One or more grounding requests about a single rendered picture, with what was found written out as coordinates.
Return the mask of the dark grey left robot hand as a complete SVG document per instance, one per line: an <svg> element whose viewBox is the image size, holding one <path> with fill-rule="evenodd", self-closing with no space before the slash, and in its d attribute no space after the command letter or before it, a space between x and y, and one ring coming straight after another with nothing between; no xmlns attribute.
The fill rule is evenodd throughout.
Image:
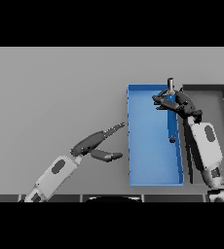
<svg viewBox="0 0 224 249"><path fill-rule="evenodd" d="M102 160L105 162L110 162L113 160L120 159L122 153L109 153L105 151L98 150L98 146L109 136L114 134L118 129L124 127L124 123L116 124L107 130L102 130L95 132L88 137L77 143L71 150L70 154L77 158L79 156L85 156L90 154L96 160Z"/></svg>

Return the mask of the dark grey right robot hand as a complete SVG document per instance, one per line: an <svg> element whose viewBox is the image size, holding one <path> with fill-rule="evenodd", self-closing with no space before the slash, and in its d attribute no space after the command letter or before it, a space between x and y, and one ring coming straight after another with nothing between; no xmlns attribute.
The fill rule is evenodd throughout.
<svg viewBox="0 0 224 249"><path fill-rule="evenodd" d="M181 90L175 91L173 101L168 99L168 91L166 89L162 90L158 95L153 95L152 99L160 110L171 110L183 120L193 117L195 124L199 124L202 121L203 111L197 109L193 100Z"/></svg>

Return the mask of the dark grey bin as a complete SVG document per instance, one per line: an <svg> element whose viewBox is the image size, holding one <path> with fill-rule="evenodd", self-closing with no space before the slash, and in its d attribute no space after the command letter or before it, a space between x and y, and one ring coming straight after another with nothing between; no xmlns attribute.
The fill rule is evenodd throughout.
<svg viewBox="0 0 224 249"><path fill-rule="evenodd" d="M196 108L203 111L203 121L214 126L223 155L224 177L224 85L184 85L183 90Z"/></svg>

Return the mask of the blue bin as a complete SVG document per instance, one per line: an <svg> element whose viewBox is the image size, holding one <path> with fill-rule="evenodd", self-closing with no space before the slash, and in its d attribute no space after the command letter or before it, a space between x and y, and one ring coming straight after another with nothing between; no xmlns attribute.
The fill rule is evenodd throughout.
<svg viewBox="0 0 224 249"><path fill-rule="evenodd" d="M152 96L166 84L128 84L128 148L131 187L182 186L183 165L177 131L168 137L168 111L157 110Z"/></svg>

